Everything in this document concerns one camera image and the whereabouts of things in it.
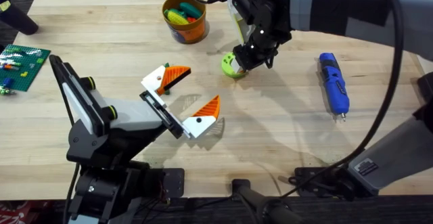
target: green lego baseplate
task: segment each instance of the green lego baseplate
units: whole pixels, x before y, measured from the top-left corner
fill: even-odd
[[[0,63],[7,61],[17,62],[21,65],[16,66],[18,70],[0,69],[0,86],[5,78],[13,79],[10,89],[18,91],[27,91],[43,63],[48,58],[51,51],[33,47],[24,47],[20,45],[7,45],[0,54]]]

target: gray robot arm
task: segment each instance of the gray robot arm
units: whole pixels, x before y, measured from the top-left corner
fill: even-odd
[[[433,0],[399,1],[405,50],[433,60]],[[392,14],[383,9],[386,7],[374,9],[371,3],[374,0],[290,0],[290,25],[294,30],[327,32],[393,46]]]

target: blue power drill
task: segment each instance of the blue power drill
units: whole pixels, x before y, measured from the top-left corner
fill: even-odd
[[[319,56],[319,62],[331,111],[336,115],[341,115],[346,121],[346,113],[349,111],[349,97],[337,59],[332,53],[322,53]]]

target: wooden tabletop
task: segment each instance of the wooden tabletop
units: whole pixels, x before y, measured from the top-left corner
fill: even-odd
[[[208,36],[194,45],[176,42],[161,7],[165,0],[35,0],[30,17],[37,34],[16,45],[52,50],[81,76],[92,76],[102,95],[137,99],[142,78],[158,66],[190,66],[192,73],[165,95],[171,112],[186,118],[216,94],[220,121],[204,138],[159,137],[135,157],[153,167],[185,169],[185,196],[227,196],[235,178],[264,195],[292,188],[299,166],[325,166],[364,138],[387,88],[392,48],[314,32],[293,32],[274,68],[261,66],[233,80],[221,59],[238,44],[226,3],[208,6]],[[327,111],[317,58],[335,53],[350,96],[346,122]],[[421,104],[414,55],[404,54],[400,85],[373,142]],[[0,98],[0,200],[65,198],[74,164],[66,160],[69,120],[49,62],[26,93]],[[433,194],[433,171],[402,179],[381,194]]]

